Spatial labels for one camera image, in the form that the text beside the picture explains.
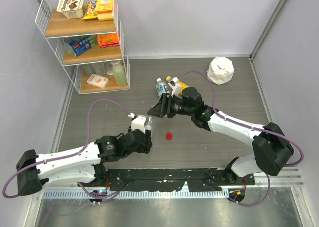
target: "white wire rack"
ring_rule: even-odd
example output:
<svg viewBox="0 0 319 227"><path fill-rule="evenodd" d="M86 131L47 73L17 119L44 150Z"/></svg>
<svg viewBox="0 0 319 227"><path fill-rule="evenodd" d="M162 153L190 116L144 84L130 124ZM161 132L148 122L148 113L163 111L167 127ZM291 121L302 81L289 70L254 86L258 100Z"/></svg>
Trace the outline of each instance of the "white wire rack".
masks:
<svg viewBox="0 0 319 227"><path fill-rule="evenodd" d="M105 59L105 60L101 60L101 61L83 62L83 63L78 63L78 65L87 64L87 63L96 63L96 62L122 60L122 59L123 59L123 55L124 55L124 33L123 33L123 29L122 29L122 24L121 24L120 21L119 21L119 28L118 28L117 35L118 35L118 38L119 38L119 45L120 45L120 50L121 50L122 58L119 58L119 59ZM74 64L68 64L68 65L64 65L64 64L63 64L64 53L65 53L65 49L64 49L64 45L63 45L63 38L59 38L59 42L58 42L57 47L56 47L56 50L55 50L56 58L58 58L59 62L60 62L61 65L63 65L63 66L73 66Z"/></svg>
<svg viewBox="0 0 319 227"><path fill-rule="evenodd" d="M96 1L96 0L84 0L84 5L86 5L86 3L91 2L91 1ZM41 2L38 14L37 14L36 19L35 19L35 23L38 26L38 28L40 29L40 31L44 37L45 37L45 33L47 31L52 13L57 8L58 3L59 3L59 0L42 0L42 2ZM69 79L71 80L72 84L74 85L75 89L78 91L79 94L82 94L81 93L81 83L82 83L82 77L83 77L83 68L81 65L86 64L86 63L120 60L122 62L122 65L125 67L127 82L128 82L128 86L130 88L130 63L129 63L129 59L127 57L127 54L126 54L126 56L124 56L126 53L126 48L125 48L123 28L122 28L122 24L121 24L121 21L119 18L118 11L119 11L119 7L117 5L117 0L114 0L113 1L113 21L114 21L115 31L97 32L97 33L91 32L91 33L85 33L85 34L80 34L80 35L79 34L67 35L67 36L59 35L59 36L53 36L53 37L52 36L45 37L49 46L51 47L52 51L54 52L55 56L59 60L60 64L64 68L66 74L68 75ZM75 64L68 64L68 65L63 64L64 54L65 54L63 40L65 37L81 36L81 35L95 35L95 34L105 34L105 33L116 33L118 35L119 45L120 45L120 50L121 50L121 58L77 63L76 65ZM100 92L102 92L102 91L88 92L85 94L100 93Z"/></svg>
<svg viewBox="0 0 319 227"><path fill-rule="evenodd" d="M85 1L85 5L86 5L86 3L91 2L91 1L96 1L96 0L84 0L84 1ZM47 30L52 12L54 9L57 8L58 3L59 3L59 0L42 0L42 2L41 2L38 14L35 18L35 23L39 27L40 31L42 32L42 34L44 36L45 36L45 32ZM118 16L118 6L116 3L117 3L116 1L113 2L113 19L114 19L115 28L117 30L119 16ZM107 32L102 32L102 33L97 32L97 33L90 33L90 34L103 34L103 33L107 33Z"/></svg>

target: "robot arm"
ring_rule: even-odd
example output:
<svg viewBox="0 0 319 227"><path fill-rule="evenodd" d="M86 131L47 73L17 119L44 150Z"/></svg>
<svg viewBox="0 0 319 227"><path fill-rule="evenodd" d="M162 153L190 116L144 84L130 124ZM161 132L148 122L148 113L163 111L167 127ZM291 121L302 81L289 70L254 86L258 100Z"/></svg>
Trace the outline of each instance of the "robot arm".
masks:
<svg viewBox="0 0 319 227"><path fill-rule="evenodd" d="M214 113L212 107L204 104L201 95L194 87L189 87L183 90L182 98L163 94L158 104L148 111L148 115L160 118L163 116L172 118L176 114L188 115L191 116L191 120L197 127L223 133L253 148L252 155L236 157L228 164L226 169L229 169L230 173L227 178L230 181L236 176L242 177L260 171L276 176L294 153L288 141L253 130L253 127L258 127L283 135L278 125L274 123L269 123L266 126L251 124L227 116L219 110L217 112L223 117ZM227 121L227 119L236 120L252 128L247 129Z"/></svg>
<svg viewBox="0 0 319 227"><path fill-rule="evenodd" d="M35 162L44 161L35 167L20 173L18 178L18 194L30 195L50 185L70 185L82 183L98 183L105 180L104 162L113 162L125 158L133 152L148 153L151 143L151 117L134 114L131 126L126 134L118 136L103 136L95 142L87 145L85 151L79 151L83 147L52 154L39 154L35 150L24 153L17 164L17 171ZM56 157L64 157L78 152L79 154L67 159L54 162L46 160Z"/></svg>

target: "yellow package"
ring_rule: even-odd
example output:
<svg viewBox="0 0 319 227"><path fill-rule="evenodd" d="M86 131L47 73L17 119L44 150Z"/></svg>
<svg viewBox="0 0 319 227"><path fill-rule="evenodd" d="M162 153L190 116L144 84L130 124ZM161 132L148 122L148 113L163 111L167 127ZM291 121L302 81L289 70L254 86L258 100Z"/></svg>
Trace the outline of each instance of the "yellow package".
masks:
<svg viewBox="0 0 319 227"><path fill-rule="evenodd" d="M83 20L87 19L95 19L98 17L97 12L95 11L96 8L96 1L88 2L86 4L85 12L84 12L84 18Z"/></svg>
<svg viewBox="0 0 319 227"><path fill-rule="evenodd" d="M111 12L113 8L113 0L97 0L95 11L98 14Z"/></svg>
<svg viewBox="0 0 319 227"><path fill-rule="evenodd" d="M99 21L113 20L113 14L112 13L102 13L102 14L98 13L98 20Z"/></svg>

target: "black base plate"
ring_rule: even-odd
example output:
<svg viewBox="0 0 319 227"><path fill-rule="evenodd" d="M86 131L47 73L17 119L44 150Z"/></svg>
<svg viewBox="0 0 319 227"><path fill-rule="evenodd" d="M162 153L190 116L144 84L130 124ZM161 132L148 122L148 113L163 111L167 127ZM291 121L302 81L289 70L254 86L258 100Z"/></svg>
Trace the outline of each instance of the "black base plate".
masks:
<svg viewBox="0 0 319 227"><path fill-rule="evenodd" d="M108 169L112 191L179 191L185 181L189 191L219 191L221 186L242 185L242 179L230 183L225 170L196 169ZM252 174L245 176L247 185L254 185Z"/></svg>

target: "wire shelf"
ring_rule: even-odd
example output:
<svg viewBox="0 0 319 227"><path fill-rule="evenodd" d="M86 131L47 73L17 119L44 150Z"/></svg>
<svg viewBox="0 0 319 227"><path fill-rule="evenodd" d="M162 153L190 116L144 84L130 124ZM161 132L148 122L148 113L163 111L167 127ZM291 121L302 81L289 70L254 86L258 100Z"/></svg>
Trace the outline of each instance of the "wire shelf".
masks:
<svg viewBox="0 0 319 227"><path fill-rule="evenodd" d="M121 21L119 21L119 23L120 23L120 28L119 28L118 36L119 36L119 44L120 44L120 48L121 48L121 53L122 53L122 56L123 56L123 54L124 54L124 50L123 50L123 47L124 47L124 34L123 34L123 28L122 28Z"/></svg>
<svg viewBox="0 0 319 227"><path fill-rule="evenodd" d="M96 0L84 0L84 7L86 3L96 1ZM59 3L59 0L42 0L40 8L38 10L38 14L35 19L35 23L42 32L42 34L45 36L48 24L50 22L50 18L52 16L52 12L54 9L57 8ZM83 34L75 34L75 35L60 35L60 36L53 36L53 37L47 37L47 38L57 38L57 37L68 37L68 36L81 36L81 35L88 35L88 34L103 34L103 33L114 33L117 32L118 28L118 6L116 4L116 0L113 2L113 20L114 20L114 26L115 31L105 31L105 32L91 32L91 33L83 33Z"/></svg>
<svg viewBox="0 0 319 227"><path fill-rule="evenodd" d="M81 89L82 74L83 74L83 67L82 66L76 66L74 87L75 87L75 89L77 90L78 93L80 93L80 89Z"/></svg>
<svg viewBox="0 0 319 227"><path fill-rule="evenodd" d="M128 85L130 87L130 62L129 62L129 57L128 56L124 56L123 59L124 59L126 79L128 81Z"/></svg>
<svg viewBox="0 0 319 227"><path fill-rule="evenodd" d="M84 0L84 5L91 1L96 0ZM82 19L75 19L73 20L73 24L70 24L71 22L68 22L67 19L61 20L60 13L56 11L58 3L59 0L42 0L35 23L46 38L49 46L59 60L77 92L79 94L91 94L116 90L128 90L130 88L130 63L127 55L124 57L126 48L123 28L119 18L117 0L113 1L113 21L91 20L89 22L85 22L85 20ZM85 28L77 29L76 27L78 23L83 23ZM82 54L83 56L81 55L79 57L72 57L72 55L65 52L63 44L65 37L106 33L116 33L119 38L119 46L110 47L109 49L106 48L102 51L96 43L96 45L91 48L92 50L88 50ZM88 76L84 73L81 65L113 60L120 60L121 63L125 65L125 73L128 84L125 87L119 87L115 83L115 79L110 76L110 82L105 89L97 90L96 88L89 87L86 83Z"/></svg>
<svg viewBox="0 0 319 227"><path fill-rule="evenodd" d="M81 64L86 64L86 63L96 63L96 62L105 62L105 61L113 61L113 60L122 60L123 59L123 54L124 54L124 34L123 34L123 29L122 25L119 24L119 29L117 33L119 37L119 44L120 48L116 47L118 51L114 51L114 47L105 48L103 50L100 50L98 47L98 43L96 43L94 46L94 50L91 51L90 49L87 50L85 55L89 54L90 58L89 60L86 58L85 61L81 61L83 56L79 56L78 58L74 58L74 62L71 64L64 63L64 54L65 54L65 48L63 45L63 40L64 38L59 38L57 47L55 49L55 55L58 58L59 62L63 66L73 66L73 65L81 65Z"/></svg>

